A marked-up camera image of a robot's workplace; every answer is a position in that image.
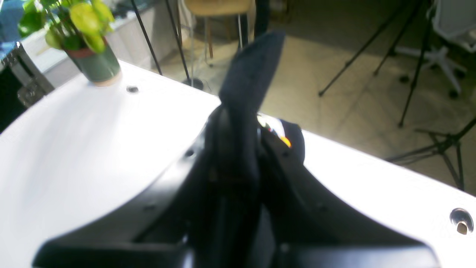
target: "stool leg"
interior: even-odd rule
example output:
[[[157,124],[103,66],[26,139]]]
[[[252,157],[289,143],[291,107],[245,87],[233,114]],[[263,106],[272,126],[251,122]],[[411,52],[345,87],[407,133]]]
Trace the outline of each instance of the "stool leg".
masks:
[[[239,47],[243,48],[243,37],[241,36],[241,16],[238,15],[238,33],[239,33]]]
[[[208,20],[207,27],[208,27],[208,30],[207,30],[206,34],[208,35],[208,51],[210,52],[210,58],[213,59],[213,46],[212,46],[212,40],[211,40],[211,24],[210,24],[209,20]]]
[[[203,32],[203,49],[205,51],[205,62],[207,63],[207,43],[208,43],[208,18],[203,19],[203,24],[205,25],[205,29]]]

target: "black pole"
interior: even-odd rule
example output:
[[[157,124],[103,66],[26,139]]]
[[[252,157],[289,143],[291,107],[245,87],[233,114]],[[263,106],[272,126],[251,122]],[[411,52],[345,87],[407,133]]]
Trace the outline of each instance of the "black pole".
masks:
[[[421,65],[423,64],[423,60],[425,59],[425,50],[428,47],[428,43],[430,40],[431,24],[433,22],[434,14],[435,14],[435,11],[432,10],[430,12],[430,17],[428,18],[428,23],[426,24],[425,35],[423,37],[423,43],[421,45],[420,58],[418,59],[415,76],[410,86],[410,94],[408,95],[407,103],[405,104],[405,108],[403,109],[402,118],[400,119],[400,122],[398,123],[398,127],[403,127],[403,121],[405,120],[405,116],[407,115],[407,110],[413,96],[413,91],[415,91],[415,88],[417,87],[418,77],[420,76]]]
[[[471,120],[471,122],[469,122],[469,124],[467,124],[463,130],[461,130],[460,132],[458,132],[456,135],[455,135],[455,139],[456,140],[460,140],[463,138],[464,135],[466,135],[466,133],[468,133],[474,126],[476,125],[476,117],[473,118],[473,120]]]
[[[456,157],[458,161],[458,170],[459,170],[459,189],[465,190],[465,177],[463,175],[463,158],[461,157],[461,144],[456,145]]]
[[[172,28],[175,33],[175,40],[177,41],[178,51],[180,52],[180,57],[182,58],[183,69],[185,70],[185,74],[187,75],[187,80],[190,80],[190,75],[188,74],[187,64],[185,63],[185,56],[183,55],[182,46],[180,45],[179,33],[178,29],[175,26],[174,17],[172,15],[172,9],[170,8],[169,0],[165,0],[167,4],[167,10],[169,11],[170,22],[172,23]]]
[[[136,14],[137,20],[139,21],[139,25],[140,25],[140,28],[142,29],[142,33],[144,34],[144,37],[146,38],[147,45],[149,46],[150,54],[152,54],[152,58],[154,59],[154,62],[155,62],[155,67],[157,68],[157,71],[159,72],[159,74],[162,75],[159,62],[157,61],[157,58],[155,57],[154,49],[152,48],[152,44],[150,44],[149,36],[147,35],[146,28],[144,28],[144,24],[142,23],[142,19],[140,18],[139,10],[137,9],[136,3],[134,0],[130,0],[130,2],[132,3],[132,7]]]
[[[421,6],[422,3],[423,3],[423,0],[418,0],[418,2],[415,4],[415,8],[413,8],[412,13],[408,17],[405,24],[403,25],[402,30],[398,33],[397,38],[395,38],[395,41],[393,42],[392,46],[390,47],[390,49],[385,54],[384,58],[382,59],[382,61],[378,65],[377,69],[374,71],[374,75],[378,75],[378,72],[380,71],[380,68],[382,68],[382,66],[384,65],[387,58],[390,55],[395,54],[395,47],[397,46],[398,42],[400,42],[400,39],[402,39],[403,34],[407,31],[408,26],[412,23],[413,18],[415,18],[415,16],[417,15],[418,11],[420,10],[420,6]]]
[[[397,15],[405,9],[408,1],[402,2],[402,4],[398,7],[396,11],[394,11],[390,17],[385,21],[382,25],[379,26],[378,30],[374,33],[374,35],[365,43],[365,45],[350,59],[346,62],[344,68],[340,70],[340,72],[331,80],[331,82],[321,91],[319,91],[319,97],[322,97],[324,93],[339,79],[339,77],[349,68],[350,65],[360,56],[362,52],[388,27],[388,25],[397,17]]]

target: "tiled floor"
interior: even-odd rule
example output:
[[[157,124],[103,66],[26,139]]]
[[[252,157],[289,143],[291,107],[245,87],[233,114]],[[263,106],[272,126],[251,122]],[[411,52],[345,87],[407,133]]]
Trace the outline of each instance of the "tiled floor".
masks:
[[[458,100],[447,96],[451,84],[440,70],[421,74],[404,128],[397,127],[409,93],[409,85],[399,76],[412,71],[416,60],[405,56],[389,58],[379,76],[372,72],[399,31],[411,7],[369,47],[334,86],[322,97],[317,92],[343,67],[352,55],[395,10],[400,0],[296,0],[289,24],[273,23],[285,30],[286,45],[280,66],[269,89],[262,111],[300,124],[304,129],[378,157],[394,156],[431,143],[415,128],[440,132],[460,130],[474,116],[475,66],[463,81],[464,93]],[[414,21],[401,44],[419,47],[424,13]],[[184,48],[190,56],[190,46]],[[196,58],[204,44],[195,41]],[[205,91],[217,94],[237,42],[216,42],[213,68],[203,61],[195,65],[195,76],[205,83]],[[459,60],[471,68],[474,57]],[[183,80],[178,54],[161,62],[164,75]],[[453,160],[456,156],[449,153]],[[476,195],[476,129],[463,140],[466,191]],[[439,156],[408,166],[415,171],[454,186],[451,174]]]

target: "green leaf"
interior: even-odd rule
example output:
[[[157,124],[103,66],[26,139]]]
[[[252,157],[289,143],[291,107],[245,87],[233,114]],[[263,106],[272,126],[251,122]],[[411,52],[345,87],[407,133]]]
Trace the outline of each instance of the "green leaf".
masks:
[[[23,10],[25,13],[36,12],[35,0],[28,0],[23,4]]]
[[[103,23],[109,24],[110,22],[114,21],[114,16],[112,15],[111,10],[103,2],[101,2],[99,0],[93,1],[92,2],[92,7],[94,9],[94,12],[97,14],[99,19]]]
[[[106,49],[106,44],[100,34],[84,35],[84,41],[88,47],[95,53],[102,53]]]
[[[18,23],[18,32],[22,38],[25,38],[32,33],[43,29],[45,22],[46,19],[44,12],[27,12]]]
[[[69,9],[69,15],[74,26],[84,34],[95,35],[100,33],[103,28],[103,23],[89,3],[79,3],[72,6]]]
[[[69,8],[70,6],[83,3],[83,2],[85,2],[85,0],[62,0],[61,6],[63,6],[64,8]]]
[[[45,35],[46,43],[55,49],[61,49],[62,37],[58,34],[57,30],[53,27],[48,29]]]

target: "office chair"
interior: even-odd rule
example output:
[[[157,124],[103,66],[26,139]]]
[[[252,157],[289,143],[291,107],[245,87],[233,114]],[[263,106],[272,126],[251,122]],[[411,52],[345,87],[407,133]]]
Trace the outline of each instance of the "office chair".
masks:
[[[0,133],[54,87],[16,42],[0,63]]]
[[[432,47],[431,51],[425,52],[426,63],[420,70],[438,65],[454,87],[450,91],[450,97],[456,98],[461,93],[461,86],[456,77],[463,77],[467,69],[447,57],[448,46],[455,44],[470,53],[476,52],[476,1],[436,0],[434,5],[436,10],[432,21],[433,31],[446,44],[439,50]],[[396,47],[395,52],[413,57],[420,56],[420,49]],[[401,81],[407,82],[410,78],[412,77],[404,76]]]

